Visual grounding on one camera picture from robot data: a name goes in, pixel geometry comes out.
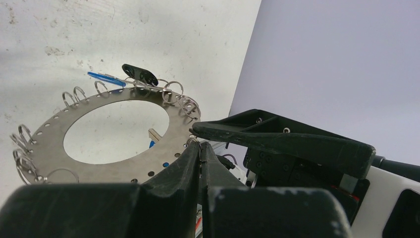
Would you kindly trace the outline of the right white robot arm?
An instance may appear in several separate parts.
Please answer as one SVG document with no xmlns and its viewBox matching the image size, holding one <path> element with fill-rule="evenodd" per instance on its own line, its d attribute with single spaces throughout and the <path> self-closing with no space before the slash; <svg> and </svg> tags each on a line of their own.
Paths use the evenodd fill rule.
<svg viewBox="0 0 420 238">
<path fill-rule="evenodd" d="M 247 148 L 246 186 L 329 191 L 358 238 L 420 235 L 420 168 L 387 160 L 373 146 L 252 109 L 196 122 L 191 133 Z"/>
</svg>

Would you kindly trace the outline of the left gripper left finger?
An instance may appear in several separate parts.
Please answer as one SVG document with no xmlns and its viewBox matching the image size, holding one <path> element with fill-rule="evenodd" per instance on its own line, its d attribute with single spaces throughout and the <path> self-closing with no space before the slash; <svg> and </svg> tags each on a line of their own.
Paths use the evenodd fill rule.
<svg viewBox="0 0 420 238">
<path fill-rule="evenodd" d="M 192 238 L 198 142 L 143 184 L 27 185 L 0 211 L 3 238 Z"/>
</svg>

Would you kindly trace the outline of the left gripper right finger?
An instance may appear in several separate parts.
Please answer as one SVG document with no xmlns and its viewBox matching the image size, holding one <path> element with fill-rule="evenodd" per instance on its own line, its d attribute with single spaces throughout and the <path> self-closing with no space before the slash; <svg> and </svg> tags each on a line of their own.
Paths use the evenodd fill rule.
<svg viewBox="0 0 420 238">
<path fill-rule="evenodd" d="M 203 236 L 206 238 L 350 238 L 339 201 L 327 190 L 249 188 L 201 145 Z"/>
</svg>

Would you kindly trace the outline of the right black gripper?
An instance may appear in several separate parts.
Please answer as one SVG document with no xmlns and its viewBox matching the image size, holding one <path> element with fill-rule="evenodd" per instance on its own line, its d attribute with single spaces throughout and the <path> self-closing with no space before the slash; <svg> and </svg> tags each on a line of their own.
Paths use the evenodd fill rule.
<svg viewBox="0 0 420 238">
<path fill-rule="evenodd" d="M 248 147 L 243 166 L 255 179 L 246 185 L 326 189 L 354 222 L 370 186 L 373 146 L 258 109 L 227 117 L 226 124 L 240 131 L 208 121 L 194 123 L 190 132 Z"/>
</svg>

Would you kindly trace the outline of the black head key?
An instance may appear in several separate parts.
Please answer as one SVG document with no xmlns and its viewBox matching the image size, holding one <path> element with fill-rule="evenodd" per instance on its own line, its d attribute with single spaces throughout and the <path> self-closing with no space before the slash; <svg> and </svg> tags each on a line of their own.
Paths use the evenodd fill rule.
<svg viewBox="0 0 420 238">
<path fill-rule="evenodd" d="M 122 70 L 132 79 L 141 81 L 151 86 L 158 86 L 157 77 L 147 69 L 136 67 L 129 64 L 123 64 Z"/>
</svg>

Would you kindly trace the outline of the blue head key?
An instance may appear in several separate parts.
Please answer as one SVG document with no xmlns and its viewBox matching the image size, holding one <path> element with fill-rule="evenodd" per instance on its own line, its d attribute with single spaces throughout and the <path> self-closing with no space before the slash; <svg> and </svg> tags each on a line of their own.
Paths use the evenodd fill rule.
<svg viewBox="0 0 420 238">
<path fill-rule="evenodd" d="M 126 86 L 126 83 L 125 82 L 123 82 L 122 80 L 120 80 L 120 79 L 118 79 L 118 78 L 116 78 L 116 77 L 114 77 L 112 75 L 105 75 L 105 74 L 94 73 L 94 72 L 90 72 L 90 71 L 87 72 L 87 74 L 90 77 L 96 78 L 96 79 L 98 79 L 100 81 L 104 81 L 104 82 L 111 83 L 111 84 L 114 84 L 114 85 L 117 85 L 117 86 L 121 86 L 121 87 L 125 87 Z"/>
</svg>

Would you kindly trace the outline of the metal perforated ring disc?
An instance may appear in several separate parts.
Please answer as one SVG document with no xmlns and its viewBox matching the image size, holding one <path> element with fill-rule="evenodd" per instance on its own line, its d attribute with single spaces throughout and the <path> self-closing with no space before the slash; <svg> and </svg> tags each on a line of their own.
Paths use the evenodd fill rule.
<svg viewBox="0 0 420 238">
<path fill-rule="evenodd" d="M 48 115 L 38 106 L 57 100 L 55 85 L 10 84 L 31 107 L 27 119 L 40 126 L 20 124 L 11 135 L 16 149 L 1 168 L 1 184 L 145 182 L 181 155 L 201 117 L 192 99 L 168 86 L 111 90 L 96 81 L 91 96 L 80 87 L 62 92 L 64 108 Z"/>
</svg>

